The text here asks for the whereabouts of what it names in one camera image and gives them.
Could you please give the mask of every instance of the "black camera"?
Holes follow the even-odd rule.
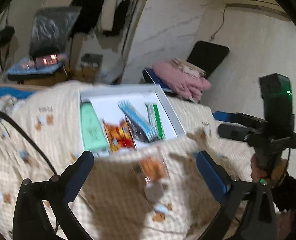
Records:
[[[247,142],[254,147],[258,167],[271,176],[282,152],[296,148],[292,89],[290,79],[280,74],[259,78],[264,119],[247,114],[230,114],[228,122],[218,126],[220,137]]]

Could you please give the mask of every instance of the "snack package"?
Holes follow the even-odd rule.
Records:
[[[144,157],[133,165],[133,170],[142,185],[170,178],[165,158],[160,152]]]
[[[121,120],[119,125],[108,124],[105,121],[103,124],[111,152],[122,148],[136,148],[126,119]]]

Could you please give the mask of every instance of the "green packaging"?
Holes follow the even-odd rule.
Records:
[[[83,103],[80,107],[81,133],[86,151],[97,152],[108,149],[101,123],[91,103]]]
[[[149,123],[156,128],[160,140],[164,140],[165,136],[157,104],[145,103],[145,105],[148,112]]]

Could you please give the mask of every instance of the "blue blanket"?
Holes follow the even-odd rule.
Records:
[[[30,95],[35,93],[35,91],[21,91],[14,88],[1,88],[0,87],[0,97],[4,95],[11,95],[13,97],[16,97],[17,99],[26,99]]]

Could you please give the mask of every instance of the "bed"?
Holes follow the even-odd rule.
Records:
[[[47,155],[58,174],[74,163],[83,152],[80,137],[79,91],[93,85],[65,82],[53,87],[11,85],[20,91],[33,91],[24,102],[12,109],[10,116]],[[209,107],[169,98],[186,132],[195,134],[207,126],[211,136],[206,144],[187,137],[160,145],[167,158],[170,180],[165,181],[165,194],[160,203],[171,203],[172,211],[163,223],[153,221],[154,206],[139,191],[131,163],[154,153],[156,147],[130,151],[123,155],[95,160],[75,202],[73,213],[93,239],[171,239],[194,240],[202,234],[220,208],[187,153],[207,149],[216,163],[229,174],[250,181],[250,158],[253,151],[245,143],[218,138]],[[46,116],[44,125],[37,118]],[[8,123],[0,122],[0,232],[11,239],[17,193],[23,179],[48,180],[53,173],[29,143]],[[44,202],[48,217],[55,217]],[[237,221],[227,233],[233,234]],[[65,238],[59,228],[59,236]]]

